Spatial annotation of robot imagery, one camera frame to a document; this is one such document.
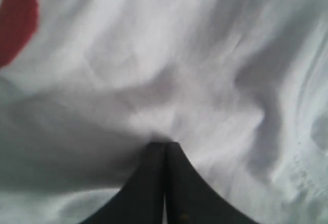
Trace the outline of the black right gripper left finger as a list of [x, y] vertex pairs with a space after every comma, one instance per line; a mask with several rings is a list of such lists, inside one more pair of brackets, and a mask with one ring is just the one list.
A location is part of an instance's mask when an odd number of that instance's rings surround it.
[[166, 145], [149, 143], [139, 167], [122, 189], [84, 224], [162, 223]]

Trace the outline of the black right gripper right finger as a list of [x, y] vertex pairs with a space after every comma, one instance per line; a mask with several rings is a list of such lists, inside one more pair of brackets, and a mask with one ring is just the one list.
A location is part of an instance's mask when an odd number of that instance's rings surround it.
[[177, 142], [166, 145], [165, 201], [167, 223], [255, 223], [204, 181]]

